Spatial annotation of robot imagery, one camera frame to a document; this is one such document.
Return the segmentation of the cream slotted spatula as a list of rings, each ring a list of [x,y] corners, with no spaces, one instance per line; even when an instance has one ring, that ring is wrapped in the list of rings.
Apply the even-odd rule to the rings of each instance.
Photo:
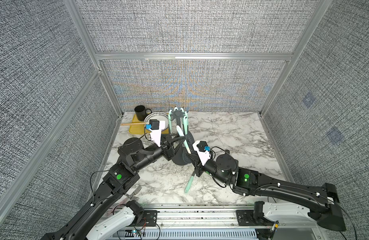
[[[183,133],[183,131],[182,131],[182,129],[181,129],[181,127],[180,126],[176,126],[176,130],[177,130],[177,133],[179,134],[179,136],[180,137],[183,137],[183,140],[184,140],[184,146],[185,146],[185,148],[186,148],[186,150],[187,150],[187,153],[188,154],[191,154],[191,150],[190,150],[190,148],[189,148],[189,145],[188,145],[188,143],[187,143],[187,140],[186,140],[186,136],[185,136],[185,134]]]

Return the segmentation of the grey utensil rack stand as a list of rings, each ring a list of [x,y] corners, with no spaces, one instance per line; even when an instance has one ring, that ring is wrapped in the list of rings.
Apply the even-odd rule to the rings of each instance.
[[[177,134],[180,137],[184,137],[184,141],[182,144],[178,144],[179,147],[177,153],[172,158],[172,161],[179,166],[184,166],[191,164],[191,159],[187,156],[187,154],[194,154],[192,144],[194,143],[194,138],[192,134],[188,130],[188,113],[183,108],[175,107],[173,110],[170,110],[168,113],[168,127],[169,132],[173,133],[172,121],[176,121],[176,130]]]

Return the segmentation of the cream skimmer mint handle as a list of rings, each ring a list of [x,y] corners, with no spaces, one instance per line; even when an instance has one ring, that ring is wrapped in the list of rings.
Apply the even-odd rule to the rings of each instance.
[[[193,172],[187,182],[187,185],[185,187],[185,190],[184,190],[184,193],[185,194],[188,194],[188,192],[190,191],[190,188],[191,188],[191,185],[192,185],[192,182],[194,180],[194,177],[195,177],[195,172]]]

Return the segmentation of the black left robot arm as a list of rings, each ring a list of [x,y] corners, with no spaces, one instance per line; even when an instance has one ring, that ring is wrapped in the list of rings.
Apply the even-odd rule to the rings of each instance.
[[[85,240],[104,213],[140,179],[138,172],[164,156],[171,160],[185,137],[163,135],[160,146],[144,147],[140,138],[130,138],[118,148],[117,162],[106,175],[92,197],[60,230],[46,233],[43,240]]]

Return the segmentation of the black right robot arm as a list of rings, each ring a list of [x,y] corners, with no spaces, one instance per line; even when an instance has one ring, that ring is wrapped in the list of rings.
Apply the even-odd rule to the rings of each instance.
[[[282,181],[263,173],[239,167],[238,161],[229,154],[202,164],[198,155],[187,154],[195,174],[210,175],[220,187],[229,187],[242,196],[264,196],[301,205],[309,209],[308,217],[327,230],[346,231],[342,208],[336,186],[325,183],[320,187],[304,186]]]

